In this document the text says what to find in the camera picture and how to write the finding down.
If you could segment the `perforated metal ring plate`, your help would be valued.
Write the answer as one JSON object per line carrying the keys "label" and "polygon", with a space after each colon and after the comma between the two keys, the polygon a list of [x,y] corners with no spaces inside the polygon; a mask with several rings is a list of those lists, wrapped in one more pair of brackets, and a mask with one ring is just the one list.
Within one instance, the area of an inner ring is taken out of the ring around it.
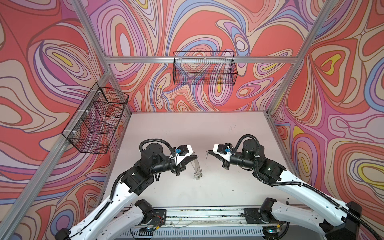
{"label": "perforated metal ring plate", "polygon": [[191,162],[191,164],[192,164],[192,166],[193,166],[193,168],[194,168],[194,172],[199,171],[199,170],[202,170],[198,159],[193,160],[193,161]]}

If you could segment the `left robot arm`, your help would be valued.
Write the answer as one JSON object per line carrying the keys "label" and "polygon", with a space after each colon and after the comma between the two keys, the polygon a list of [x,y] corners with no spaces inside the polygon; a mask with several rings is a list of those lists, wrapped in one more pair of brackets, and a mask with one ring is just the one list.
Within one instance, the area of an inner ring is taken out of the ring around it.
{"label": "left robot arm", "polygon": [[147,139],[140,143],[141,158],[114,181],[110,195],[85,219],[70,229],[61,229],[56,240],[114,240],[125,230],[150,223],[153,207],[138,196],[170,171],[179,176],[198,156],[190,145],[173,148],[162,139]]}

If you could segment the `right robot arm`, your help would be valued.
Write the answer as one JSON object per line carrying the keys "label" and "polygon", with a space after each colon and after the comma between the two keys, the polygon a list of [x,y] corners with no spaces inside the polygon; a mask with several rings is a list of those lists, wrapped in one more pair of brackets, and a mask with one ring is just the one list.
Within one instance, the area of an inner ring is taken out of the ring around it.
{"label": "right robot arm", "polygon": [[290,207],[273,198],[266,198],[259,208],[260,219],[299,225],[322,235],[327,240],[356,240],[364,227],[377,240],[381,236],[362,219],[362,207],[351,201],[337,200],[305,183],[283,165],[265,156],[265,148],[250,134],[237,144],[215,144],[208,154],[220,160],[224,169],[231,165],[251,171],[262,184],[283,191],[308,209]]}

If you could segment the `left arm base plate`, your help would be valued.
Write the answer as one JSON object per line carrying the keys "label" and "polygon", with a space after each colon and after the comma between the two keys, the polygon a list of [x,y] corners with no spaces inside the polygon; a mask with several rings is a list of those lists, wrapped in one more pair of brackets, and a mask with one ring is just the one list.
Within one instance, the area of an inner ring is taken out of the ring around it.
{"label": "left arm base plate", "polygon": [[142,225],[151,225],[155,227],[161,227],[166,223],[167,210],[166,209],[154,209],[145,214]]}

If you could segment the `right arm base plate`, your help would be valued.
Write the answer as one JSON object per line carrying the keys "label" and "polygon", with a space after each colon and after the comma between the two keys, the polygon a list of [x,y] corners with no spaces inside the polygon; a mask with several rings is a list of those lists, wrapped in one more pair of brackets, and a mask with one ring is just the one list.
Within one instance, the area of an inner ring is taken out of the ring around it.
{"label": "right arm base plate", "polygon": [[246,219],[247,224],[279,224],[287,222],[278,221],[270,212],[261,211],[259,208],[245,208],[241,216]]}

